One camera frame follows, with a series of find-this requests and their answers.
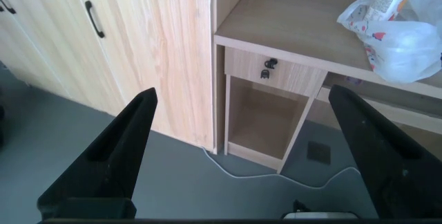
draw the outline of wooden desk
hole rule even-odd
[[[239,2],[215,34],[215,43],[227,47],[224,70],[227,74],[224,149],[227,152],[280,172],[306,118],[319,112],[322,116],[312,117],[312,120],[338,128],[336,118],[325,116],[327,111],[328,115],[332,114],[327,106],[332,84],[350,87],[389,119],[405,125],[404,129],[412,127],[413,131],[408,132],[415,139],[416,135],[412,133],[421,134],[415,130],[416,127],[442,134],[442,73],[411,84],[393,84],[372,72],[361,41],[354,33],[336,23],[338,15],[353,1]],[[266,81],[260,78],[257,71],[259,68],[265,69],[262,61],[270,57],[287,64],[276,65],[275,70],[271,71],[271,78]],[[296,66],[293,71],[297,75],[302,69],[310,69],[317,76],[305,73],[303,79],[295,79],[291,86],[284,85],[295,74],[287,72],[288,66]],[[270,82],[272,74],[277,79]],[[349,83],[347,77],[358,78],[363,83]],[[311,83],[311,94],[297,90],[306,86],[306,82]],[[295,110],[284,115],[289,109]],[[267,117],[274,118],[274,124],[263,124],[269,122],[265,120],[267,117],[261,116],[265,113],[271,113]],[[281,113],[279,119],[275,113]],[[277,130],[274,133],[281,135],[281,138],[291,137],[281,141],[282,144],[275,144],[275,136],[273,140],[271,137],[265,138],[263,128]],[[259,131],[263,133],[258,136],[254,134]],[[442,142],[442,136],[437,135],[435,139]],[[284,151],[283,156],[281,151],[273,150],[275,147]]]

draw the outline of white plastic bag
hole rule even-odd
[[[357,0],[338,18],[364,42],[373,71],[410,83],[442,67],[442,0],[408,0],[395,21],[363,21],[373,0]]]

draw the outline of drawer lock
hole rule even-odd
[[[270,71],[267,69],[263,69],[261,71],[261,79],[269,79],[270,78]]]

